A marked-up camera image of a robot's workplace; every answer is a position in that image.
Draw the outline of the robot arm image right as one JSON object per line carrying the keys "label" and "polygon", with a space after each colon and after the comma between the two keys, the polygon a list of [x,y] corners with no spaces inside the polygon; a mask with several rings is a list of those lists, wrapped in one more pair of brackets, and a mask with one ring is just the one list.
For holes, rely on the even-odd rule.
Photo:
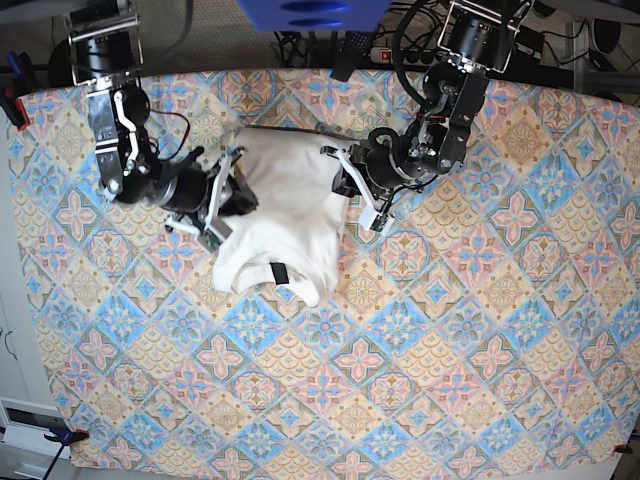
{"label": "robot arm image right", "polygon": [[390,202],[402,190],[419,191],[436,177],[460,169],[474,117],[488,87],[488,73],[502,73],[511,58],[529,1],[452,1],[443,21],[430,66],[416,89],[404,64],[402,40],[424,7],[418,1],[400,20],[391,44],[391,60],[403,90],[418,105],[403,134],[389,127],[372,130],[348,150],[332,190],[352,198],[371,194]]}

